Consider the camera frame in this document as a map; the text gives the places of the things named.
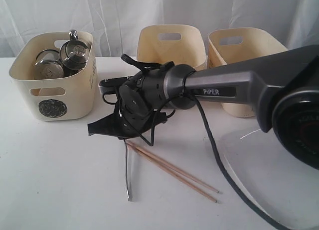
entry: black round logo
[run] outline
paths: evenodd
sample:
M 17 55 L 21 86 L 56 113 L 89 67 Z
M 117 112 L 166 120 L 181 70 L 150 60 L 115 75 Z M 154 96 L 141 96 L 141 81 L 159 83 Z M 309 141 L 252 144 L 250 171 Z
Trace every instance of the black round logo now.
M 68 112 L 68 108 L 62 101 L 49 99 L 39 103 L 39 111 L 46 117 L 57 118 L 65 115 Z

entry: chopstick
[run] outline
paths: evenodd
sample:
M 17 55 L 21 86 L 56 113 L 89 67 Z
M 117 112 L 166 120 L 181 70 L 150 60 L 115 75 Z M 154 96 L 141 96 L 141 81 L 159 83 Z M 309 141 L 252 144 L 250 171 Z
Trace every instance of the chopstick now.
M 186 173 L 185 171 L 183 171 L 182 169 L 176 167 L 175 165 L 172 165 L 171 163 L 167 162 L 166 160 L 158 157 L 157 155 L 154 155 L 153 153 L 149 152 L 148 150 L 146 149 L 143 149 L 137 145 L 135 145 L 134 143 L 130 142 L 130 141 L 127 141 L 127 144 L 130 145 L 130 146 L 133 146 L 134 148 L 138 149 L 140 152 L 148 155 L 150 158 L 153 158 L 155 159 L 156 161 L 158 161 L 159 163 L 161 163 L 162 165 L 164 166 L 167 166 L 169 168 L 171 168 L 172 170 L 176 171 L 177 173 L 179 173 L 180 175 L 183 175 L 185 176 L 186 178 L 189 178 L 191 179 L 192 181 L 194 181 L 195 183 L 197 184 L 200 184 L 201 186 L 207 188 L 207 189 L 210 189 L 216 193 L 219 193 L 219 191 L 217 189 L 215 189 L 214 187 L 204 183 L 203 181 L 197 179 L 196 177 Z
M 208 198 L 209 200 L 217 203 L 217 200 L 215 198 L 213 198 L 212 196 L 210 196 L 208 193 L 204 192 L 203 190 L 201 190 L 200 188 L 196 187 L 195 185 L 189 183 L 187 180 L 183 179 L 181 176 L 179 176 L 178 174 L 176 174 L 175 172 L 173 172 L 172 170 L 168 169 L 167 167 L 163 166 L 162 164 L 160 164 L 159 162 L 157 162 L 155 159 L 149 157 L 148 155 L 144 154 L 143 152 L 139 151 L 136 147 L 130 145 L 130 148 L 133 149 L 138 155 L 144 157 L 145 159 L 147 159 L 149 162 L 155 164 L 157 167 L 159 167 L 160 169 L 162 169 L 163 171 L 165 171 L 166 173 L 170 174 L 171 176 L 173 176 L 174 178 L 178 179 L 179 181 L 181 181 L 182 183 L 184 183 L 185 185 L 189 186 L 190 188 L 192 188 L 193 190 L 195 190 L 196 192 L 198 192 L 199 194 L 205 196 L 206 198 Z

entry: white curtain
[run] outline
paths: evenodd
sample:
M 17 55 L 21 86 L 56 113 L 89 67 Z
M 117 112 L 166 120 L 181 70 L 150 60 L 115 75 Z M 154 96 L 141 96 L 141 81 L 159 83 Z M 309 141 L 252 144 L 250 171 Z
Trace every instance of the white curtain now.
M 261 28 L 288 48 L 319 44 L 319 0 L 0 0 L 0 57 L 34 36 L 77 29 L 93 34 L 97 56 L 136 54 L 142 28 L 189 24 L 208 34 Z

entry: cream plastic bin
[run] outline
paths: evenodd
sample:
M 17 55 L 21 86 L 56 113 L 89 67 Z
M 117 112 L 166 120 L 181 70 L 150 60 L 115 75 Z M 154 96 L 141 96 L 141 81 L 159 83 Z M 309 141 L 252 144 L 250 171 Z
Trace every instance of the cream plastic bin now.
M 208 68 L 240 62 L 287 51 L 264 30 L 252 27 L 222 29 L 209 35 Z M 222 103 L 225 111 L 236 117 L 254 116 L 248 105 Z
M 90 112 L 96 90 L 96 65 L 93 36 L 78 31 L 80 40 L 91 44 L 87 65 L 79 73 L 65 78 L 34 80 L 37 54 L 43 49 L 59 50 L 54 42 L 69 40 L 68 32 L 45 33 L 31 39 L 19 53 L 9 74 L 26 105 L 39 120 L 77 119 Z
M 137 60 L 162 64 L 173 61 L 175 65 L 188 64 L 199 71 L 205 69 L 206 51 L 197 28 L 180 24 L 154 25 L 144 28 L 140 33 Z

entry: white table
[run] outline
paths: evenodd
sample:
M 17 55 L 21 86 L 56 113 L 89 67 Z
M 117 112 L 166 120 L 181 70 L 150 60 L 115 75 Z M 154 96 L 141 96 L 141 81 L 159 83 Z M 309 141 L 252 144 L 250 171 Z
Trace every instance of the white table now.
M 13 61 L 0 59 L 1 230 L 273 229 L 222 176 L 197 108 L 176 111 L 166 124 L 157 126 L 155 146 L 148 149 L 222 191 L 212 194 L 221 204 L 133 153 L 133 202 L 128 202 L 123 142 L 87 133 L 87 123 L 110 114 L 113 107 L 103 103 L 97 90 L 94 107 L 84 118 L 36 120 L 9 77 Z M 118 57 L 96 61 L 98 80 L 137 71 Z M 203 106 L 217 139 L 255 122 L 231 117 L 220 104 Z

